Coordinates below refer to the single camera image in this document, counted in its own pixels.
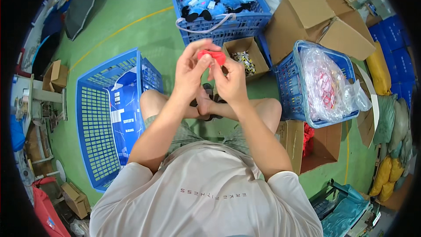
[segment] yellow floor line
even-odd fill
[[[167,8],[164,8],[164,9],[161,9],[161,10],[158,10],[158,11],[156,11],[156,12],[154,12],[154,13],[151,13],[151,14],[149,14],[149,15],[146,15],[146,16],[144,16],[144,17],[141,17],[140,19],[138,19],[138,20],[136,20],[136,21],[133,21],[132,23],[130,23],[130,24],[128,24],[128,25],[126,25],[126,26],[124,26],[124,27],[122,27],[121,29],[119,29],[118,31],[116,31],[116,32],[114,32],[113,34],[111,34],[111,35],[109,35],[107,38],[105,38],[105,39],[103,39],[103,40],[101,40],[97,45],[95,45],[95,46],[93,46],[93,48],[92,49],[90,49],[87,53],[85,53],[71,68],[70,68],[70,70],[69,70],[69,72],[68,72],[68,74],[76,67],[76,65],[79,63],[79,62],[81,62],[81,60],[83,60],[84,58],[86,58],[86,56],[87,55],[89,55],[89,53],[91,53],[94,49],[96,49],[96,48],[98,48],[101,44],[103,44],[104,42],[106,42],[107,40],[109,40],[110,38],[112,38],[113,36],[115,36],[115,35],[117,35],[119,32],[121,32],[121,31],[123,31],[124,29],[127,29],[128,27],[130,27],[131,25],[133,25],[133,24],[135,24],[135,23],[138,23],[139,21],[142,21],[142,20],[144,20],[144,19],[147,19],[147,18],[150,18],[151,16],[154,16],[154,15],[156,15],[156,14],[158,14],[158,13],[162,13],[162,12],[164,12],[164,11],[167,11],[167,10],[170,10],[170,9],[173,9],[174,8],[174,6],[171,6],[171,7],[167,7]]]
[[[346,177],[348,176],[348,164],[350,161],[350,134],[348,130],[348,121],[345,121],[345,125],[346,125],[346,170],[345,170],[344,185],[346,185]]]

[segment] green floor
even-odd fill
[[[150,16],[150,14],[172,6],[171,0],[96,0],[85,29],[75,41],[63,37],[55,53],[55,59],[61,59],[69,68],[73,68],[67,82],[68,121],[61,121],[50,135],[51,147],[56,159],[59,159],[66,171],[68,181],[76,184],[94,205],[102,196],[89,184],[80,154],[76,119],[75,87],[77,78],[101,62],[133,47],[139,47],[143,57],[158,69],[164,81],[164,91],[170,94],[174,85],[174,71],[177,58],[184,49],[180,33],[175,26],[176,15],[168,9]],[[137,21],[129,27],[123,27]],[[276,79],[265,76],[248,84],[250,98],[278,97]],[[216,119],[211,122],[189,120],[192,129],[203,138],[218,141],[229,134],[236,122],[229,119]],[[376,159],[373,146],[367,149],[361,143],[355,119],[349,121],[349,169],[347,183],[366,192],[371,183]],[[346,125],[343,124],[341,152],[339,161],[327,164],[300,176],[300,182],[308,197],[322,189],[333,178],[344,183],[346,173]]]

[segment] red fabric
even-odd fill
[[[39,221],[44,226],[44,229],[50,236],[70,237],[69,232],[66,230],[66,227],[63,225],[59,216],[55,212],[54,206],[48,198],[48,195],[44,191],[36,187],[38,185],[50,182],[55,182],[55,178],[43,178],[32,184],[32,189],[34,191],[35,214],[37,214]]]
[[[314,129],[306,122],[304,123],[304,146],[303,157],[309,156],[313,152]]]
[[[211,55],[212,58],[214,58],[216,60],[216,62],[219,64],[219,66],[224,65],[225,59],[226,59],[225,53],[223,53],[221,51],[201,50],[197,54],[197,59],[200,60],[203,57],[203,55],[205,55],[205,54]]]

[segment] person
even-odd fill
[[[224,75],[210,55],[197,60],[204,49],[221,48],[210,39],[189,44],[177,61],[170,97],[142,93],[147,128],[93,208],[91,236],[322,236],[274,136],[280,103],[249,100],[244,66],[227,58]],[[215,79],[227,103],[213,102],[201,87],[209,65],[208,80]],[[198,105],[192,107],[195,98]],[[203,140],[183,121],[209,114],[237,120],[240,127],[219,144]]]

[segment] red fabric pile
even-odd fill
[[[303,157],[309,156],[313,152],[313,136],[314,128],[311,128],[309,124],[304,123],[304,145],[303,145]]]

